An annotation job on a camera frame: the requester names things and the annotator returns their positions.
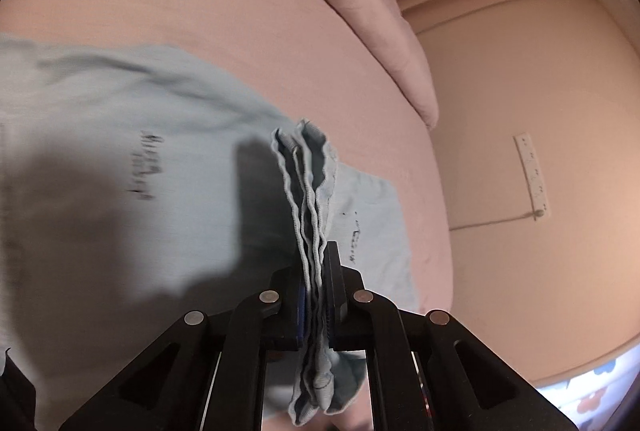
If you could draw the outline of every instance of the folded cloth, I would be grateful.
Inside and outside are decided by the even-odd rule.
[[[36,385],[41,431],[57,429],[183,313],[232,309],[268,287],[300,238],[316,267],[309,295],[321,295],[321,241],[335,239],[367,287],[415,309],[391,184],[335,160],[331,192],[318,183],[313,141],[226,72],[167,46],[0,35],[0,97],[1,344]],[[270,150],[278,129],[302,148],[287,170],[305,186],[298,224]],[[308,321],[318,335],[319,313]],[[339,411],[364,366],[314,341],[331,366],[307,361],[309,406]],[[291,400],[295,367],[290,357],[268,367],[265,417]],[[314,388],[316,371],[334,376],[331,397]]]
[[[307,293],[303,348],[289,404],[293,423],[303,425],[318,409],[335,414],[351,403],[364,381],[366,357],[329,348],[324,318],[322,256],[334,217],[337,154],[308,121],[298,124],[292,136],[277,130],[271,148],[284,176]]]

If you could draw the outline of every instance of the bed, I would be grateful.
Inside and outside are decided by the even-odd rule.
[[[378,18],[349,18],[348,1],[343,5],[332,0],[1,0],[0,31],[43,42],[179,46],[238,76],[290,118],[312,119],[341,160],[395,185],[420,310],[449,309],[452,266],[429,134],[437,117],[431,83],[425,81],[415,93],[403,87],[398,72],[411,72],[412,61],[401,61],[399,66],[409,67],[404,70],[393,68],[394,61],[385,60],[376,40],[362,30]],[[385,42],[397,40],[391,36]],[[46,368],[55,371],[51,364]],[[64,372],[57,380],[50,377],[54,386],[63,382]],[[59,404],[51,421],[62,422],[81,402]],[[369,429],[368,404],[365,389],[333,421],[343,430]],[[284,429],[287,420],[277,416],[263,428]],[[327,421],[317,418],[308,429],[324,429]]]

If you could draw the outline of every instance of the wall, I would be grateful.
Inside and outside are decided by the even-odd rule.
[[[531,382],[590,369],[640,334],[636,52],[597,0],[514,0],[419,38],[450,225],[530,210],[524,131],[551,208],[452,233],[453,314]]]

